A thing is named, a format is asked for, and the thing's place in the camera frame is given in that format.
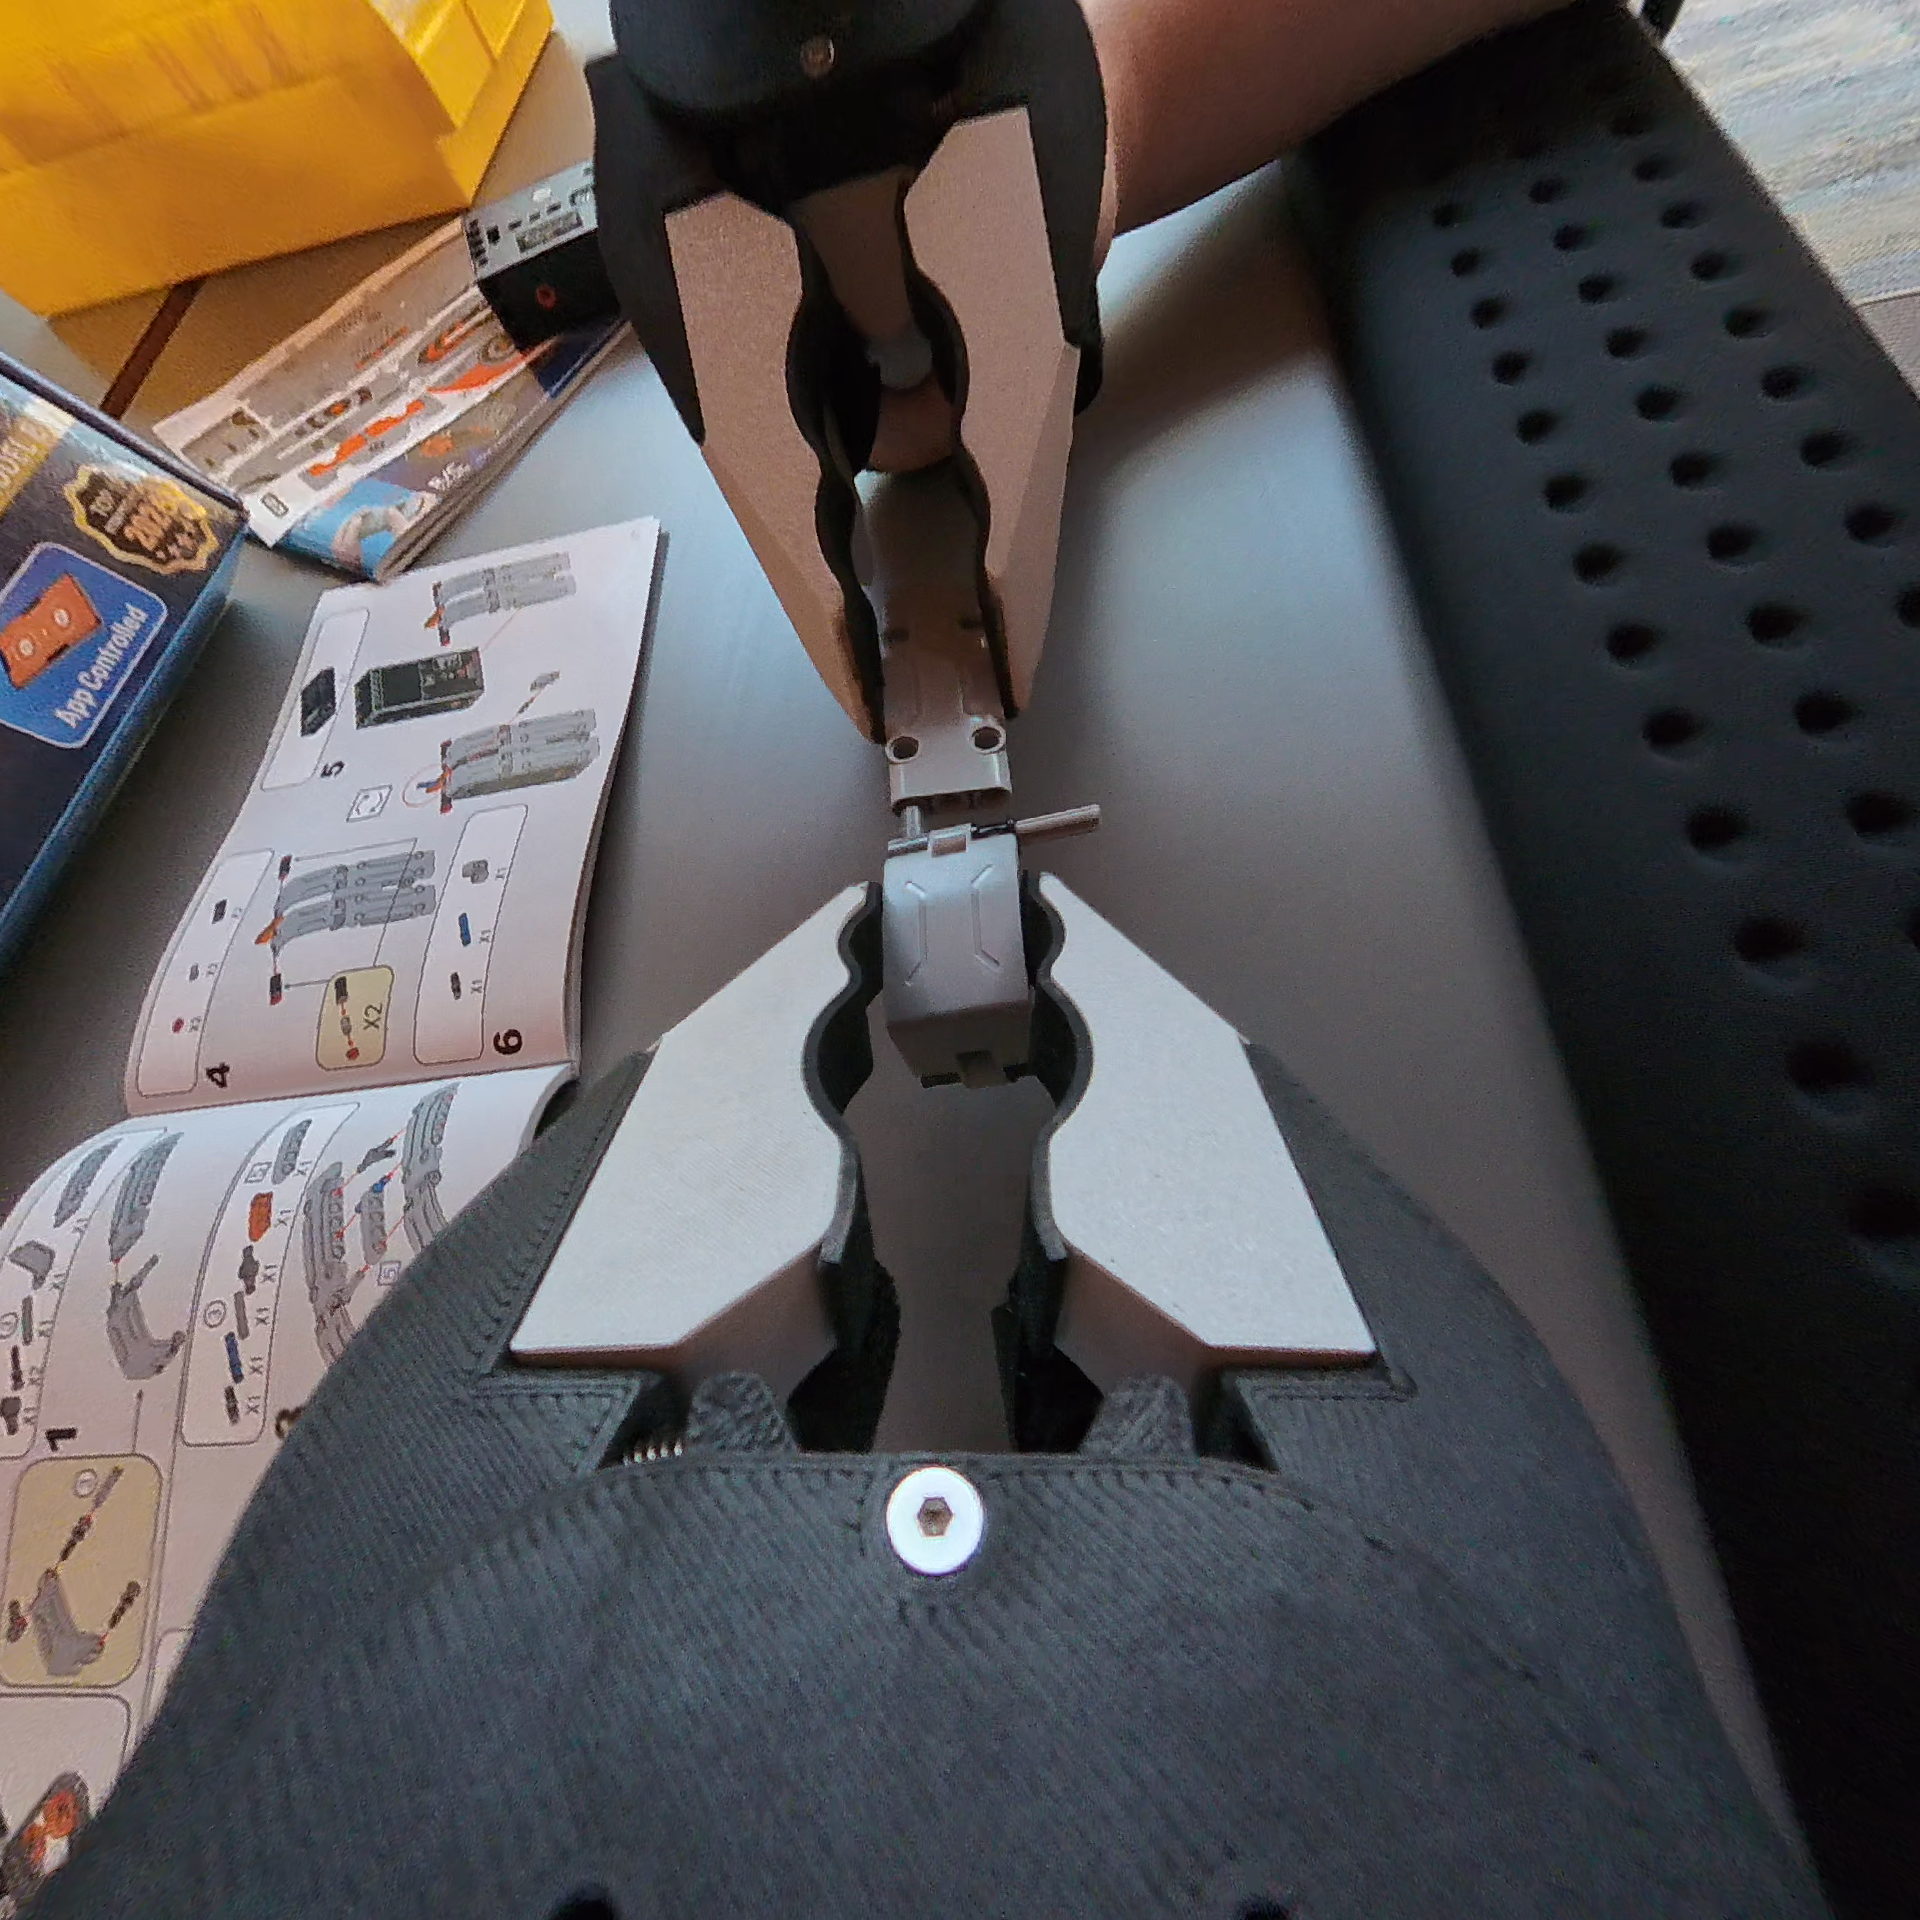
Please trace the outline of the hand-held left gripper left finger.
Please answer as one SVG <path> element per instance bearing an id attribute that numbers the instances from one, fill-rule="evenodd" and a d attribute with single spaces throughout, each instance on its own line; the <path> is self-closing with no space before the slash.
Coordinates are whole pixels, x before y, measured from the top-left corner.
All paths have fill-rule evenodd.
<path id="1" fill-rule="evenodd" d="M 869 1450 L 896 1358 L 845 1109 L 871 1068 L 878 888 L 851 884 L 643 1062 L 511 1354 L 775 1389 L 808 1450 Z"/>

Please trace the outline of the person's right forearm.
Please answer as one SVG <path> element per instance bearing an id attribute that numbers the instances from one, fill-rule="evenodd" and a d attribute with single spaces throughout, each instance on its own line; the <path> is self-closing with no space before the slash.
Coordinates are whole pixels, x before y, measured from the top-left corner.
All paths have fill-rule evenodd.
<path id="1" fill-rule="evenodd" d="M 1095 256 L 1552 2 L 1086 2 L 1108 122 Z"/>

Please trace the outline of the black perforated panel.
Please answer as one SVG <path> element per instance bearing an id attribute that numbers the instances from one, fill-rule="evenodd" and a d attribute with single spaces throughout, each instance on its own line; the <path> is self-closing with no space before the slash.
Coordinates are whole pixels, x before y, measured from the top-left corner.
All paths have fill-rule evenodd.
<path id="1" fill-rule="evenodd" d="M 1916 395 L 1620 5 L 1296 178 L 1783 1776 L 1916 1916 Z"/>

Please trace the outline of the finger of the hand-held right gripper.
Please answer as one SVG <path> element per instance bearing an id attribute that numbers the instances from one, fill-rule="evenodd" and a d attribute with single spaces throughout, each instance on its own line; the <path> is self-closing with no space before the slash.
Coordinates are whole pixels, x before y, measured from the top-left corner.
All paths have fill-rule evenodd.
<path id="1" fill-rule="evenodd" d="M 957 443 L 982 486 L 982 601 L 1023 708 L 1058 563 L 1079 349 L 1064 338 L 1023 105 L 956 124 L 903 196 L 915 266 L 957 325 Z"/>
<path id="2" fill-rule="evenodd" d="M 786 220 L 718 188 L 663 230 L 707 465 L 830 692 L 879 738 L 879 640 L 853 558 L 878 373 Z"/>

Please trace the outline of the closed colour booklet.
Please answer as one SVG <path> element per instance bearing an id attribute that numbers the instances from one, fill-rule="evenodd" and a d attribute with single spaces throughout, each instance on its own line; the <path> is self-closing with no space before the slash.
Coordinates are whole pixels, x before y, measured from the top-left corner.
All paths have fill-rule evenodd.
<path id="1" fill-rule="evenodd" d="M 469 513 L 618 333 L 516 348 L 446 225 L 155 436 L 240 496 L 258 541 L 379 584 Z"/>

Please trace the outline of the brown cardboard sheet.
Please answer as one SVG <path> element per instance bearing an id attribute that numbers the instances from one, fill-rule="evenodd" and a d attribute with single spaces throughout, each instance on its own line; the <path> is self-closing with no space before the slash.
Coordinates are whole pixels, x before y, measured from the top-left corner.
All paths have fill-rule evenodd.
<path id="1" fill-rule="evenodd" d="M 439 216 L 356 233 L 203 278 L 192 302 L 172 314 L 172 333 L 146 366 L 141 385 L 127 390 L 124 418 L 148 428 L 213 393 L 356 282 L 443 225 L 447 218 Z M 4 297 L 4 352 L 64 390 L 100 403 L 167 297 L 167 290 L 148 290 L 54 320 Z"/>

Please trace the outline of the blue robot kit box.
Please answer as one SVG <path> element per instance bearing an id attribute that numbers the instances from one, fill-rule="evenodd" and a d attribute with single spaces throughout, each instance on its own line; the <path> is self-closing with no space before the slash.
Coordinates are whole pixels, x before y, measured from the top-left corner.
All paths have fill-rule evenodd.
<path id="1" fill-rule="evenodd" d="M 236 496 L 3 361 L 3 961 L 223 610 Z"/>

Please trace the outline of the small black electronic box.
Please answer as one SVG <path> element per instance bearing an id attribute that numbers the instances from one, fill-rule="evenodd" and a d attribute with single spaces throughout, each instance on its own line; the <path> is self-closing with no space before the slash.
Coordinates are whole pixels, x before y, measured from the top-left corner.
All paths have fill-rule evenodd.
<path id="1" fill-rule="evenodd" d="M 596 241 L 591 160 L 470 208 L 463 233 L 472 283 L 520 349 L 619 320 Z"/>

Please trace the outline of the open instruction booklet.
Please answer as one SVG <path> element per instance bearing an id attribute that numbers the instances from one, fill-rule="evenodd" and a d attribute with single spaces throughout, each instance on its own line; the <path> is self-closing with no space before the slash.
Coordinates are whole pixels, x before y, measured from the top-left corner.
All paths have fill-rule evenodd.
<path id="1" fill-rule="evenodd" d="M 578 1070 L 656 520 L 327 593 L 127 1117 L 3 1250 L 4 1916 L 155 1714 L 280 1441 Z"/>

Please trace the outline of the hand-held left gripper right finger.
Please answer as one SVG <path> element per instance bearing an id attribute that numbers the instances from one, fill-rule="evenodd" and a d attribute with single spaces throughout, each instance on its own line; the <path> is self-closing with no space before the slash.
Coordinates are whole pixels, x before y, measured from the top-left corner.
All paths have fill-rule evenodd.
<path id="1" fill-rule="evenodd" d="M 1052 875 L 1023 882 L 1034 1072 L 1053 1096 L 994 1310 L 1019 1450 L 1070 1451 L 1132 1377 L 1376 1360 L 1263 1057 Z"/>

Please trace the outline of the yellow plastic bin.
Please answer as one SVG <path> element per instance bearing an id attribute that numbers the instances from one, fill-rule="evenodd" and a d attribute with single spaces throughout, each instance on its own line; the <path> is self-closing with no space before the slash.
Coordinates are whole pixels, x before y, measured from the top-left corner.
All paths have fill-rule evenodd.
<path id="1" fill-rule="evenodd" d="M 42 316 L 472 202 L 547 2 L 4 2 L 3 283 Z"/>

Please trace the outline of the person's right hand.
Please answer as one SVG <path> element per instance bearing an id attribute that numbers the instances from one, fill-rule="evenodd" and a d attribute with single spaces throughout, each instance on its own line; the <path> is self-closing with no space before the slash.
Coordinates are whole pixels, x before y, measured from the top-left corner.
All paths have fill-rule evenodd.
<path id="1" fill-rule="evenodd" d="M 909 390 L 882 386 L 867 468 L 915 473 L 951 458 L 956 406 L 939 379 L 928 376 Z"/>

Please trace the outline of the grey holed building beam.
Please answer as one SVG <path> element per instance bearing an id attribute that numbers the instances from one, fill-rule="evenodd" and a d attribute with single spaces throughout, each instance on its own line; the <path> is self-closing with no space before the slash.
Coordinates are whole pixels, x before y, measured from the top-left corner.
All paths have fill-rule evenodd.
<path id="1" fill-rule="evenodd" d="M 1006 712 L 976 595 L 976 516 L 951 465 L 863 481 L 854 570 L 879 632 L 894 812 L 1007 801 Z"/>

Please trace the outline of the grey curved building piece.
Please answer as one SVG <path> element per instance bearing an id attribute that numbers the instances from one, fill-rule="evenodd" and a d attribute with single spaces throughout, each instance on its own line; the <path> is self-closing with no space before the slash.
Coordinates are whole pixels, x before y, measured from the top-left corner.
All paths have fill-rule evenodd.
<path id="1" fill-rule="evenodd" d="M 882 867 L 882 996 L 923 1086 L 994 1088 L 1027 1066 L 1019 854 L 1098 825 L 1095 805 L 982 828 L 925 825 L 918 805 L 903 806 Z"/>

